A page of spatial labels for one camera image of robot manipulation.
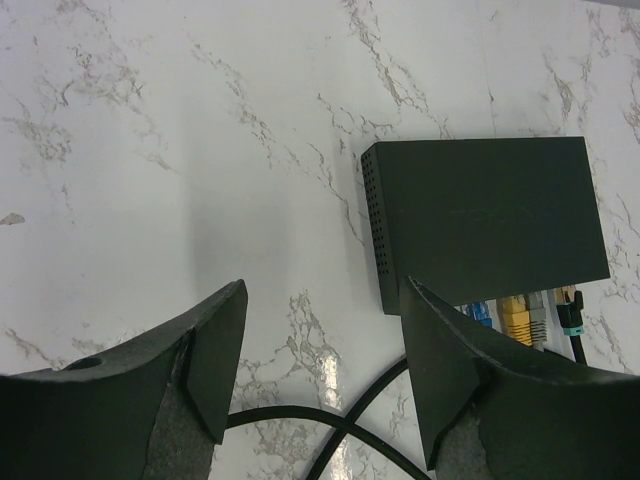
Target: marble surface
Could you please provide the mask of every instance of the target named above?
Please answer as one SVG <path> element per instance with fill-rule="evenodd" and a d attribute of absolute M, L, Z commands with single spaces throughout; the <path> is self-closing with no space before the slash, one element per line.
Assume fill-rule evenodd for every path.
<path fill-rule="evenodd" d="M 344 410 L 403 352 L 358 156 L 533 135 L 587 138 L 612 278 L 582 287 L 585 350 L 640 373 L 640 12 L 0 0 L 0 371 L 64 366 L 244 278 L 232 409 Z M 424 465 L 406 374 L 361 424 Z M 299 478 L 326 432 L 230 431 L 212 478 Z M 349 439 L 324 478 L 403 475 Z"/>

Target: cable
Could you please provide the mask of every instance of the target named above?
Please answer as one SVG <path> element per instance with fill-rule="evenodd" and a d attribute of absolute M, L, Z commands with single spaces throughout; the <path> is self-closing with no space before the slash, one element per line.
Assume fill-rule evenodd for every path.
<path fill-rule="evenodd" d="M 582 309 L 584 308 L 584 298 L 580 290 L 576 290 L 574 285 L 556 288 L 554 290 L 556 310 L 564 334 L 571 341 L 571 349 L 576 363 L 587 365 L 587 357 L 582 348 L 580 335 L 584 333 L 584 323 L 582 321 Z"/>
<path fill-rule="evenodd" d="M 351 410 L 347 413 L 345 421 L 351 424 L 355 424 L 360 415 L 364 413 L 371 402 L 373 402 L 380 393 L 393 381 L 398 375 L 404 372 L 408 368 L 407 358 L 403 357 L 395 363 L 391 368 L 384 372 L 358 399 L 358 401 L 351 407 Z M 347 436 L 345 430 L 335 430 L 329 440 L 325 444 L 324 448 L 318 455 L 318 458 L 311 466 L 311 470 L 307 474 L 306 480 L 318 480 L 325 467 L 331 460 L 331 457 L 336 452 L 344 437 Z"/>
<path fill-rule="evenodd" d="M 582 340 L 580 337 L 569 337 L 569 340 L 571 340 L 571 348 L 573 349 L 573 356 L 576 359 L 576 363 L 586 365 L 587 357 L 584 354 L 584 348 L 582 348 Z"/>
<path fill-rule="evenodd" d="M 431 480 L 426 473 L 422 472 L 422 470 L 411 463 L 408 458 L 381 440 L 379 437 L 375 436 L 373 433 L 354 423 L 349 423 L 345 418 L 330 412 L 325 412 L 324 410 L 318 410 L 317 408 L 287 405 L 245 410 L 244 412 L 229 415 L 227 419 L 227 428 L 235 428 L 248 423 L 278 418 L 313 420 L 315 422 L 331 425 L 334 428 L 340 428 L 387 457 L 398 467 L 404 470 L 411 478 L 417 480 Z"/>

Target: black box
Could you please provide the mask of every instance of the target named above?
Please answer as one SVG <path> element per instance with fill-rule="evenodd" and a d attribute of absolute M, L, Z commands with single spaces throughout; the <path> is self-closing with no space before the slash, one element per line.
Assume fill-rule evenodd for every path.
<path fill-rule="evenodd" d="M 582 137 L 378 142 L 361 161 L 387 314 L 407 275 L 453 305 L 609 277 Z"/>

